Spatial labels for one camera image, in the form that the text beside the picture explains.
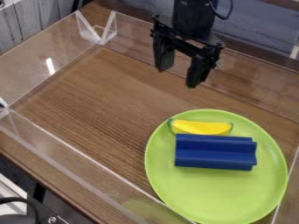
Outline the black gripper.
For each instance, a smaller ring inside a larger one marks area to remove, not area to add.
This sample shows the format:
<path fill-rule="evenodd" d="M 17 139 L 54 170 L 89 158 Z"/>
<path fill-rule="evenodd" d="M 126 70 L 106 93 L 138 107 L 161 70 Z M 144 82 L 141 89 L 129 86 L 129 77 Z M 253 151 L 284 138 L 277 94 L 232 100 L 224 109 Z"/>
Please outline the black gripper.
<path fill-rule="evenodd" d="M 185 85 L 196 88 L 208 77 L 220 57 L 222 42 L 212 33 L 218 0 L 173 0 L 172 16 L 152 15 L 153 64 L 162 72 L 173 66 L 174 52 L 190 57 Z"/>

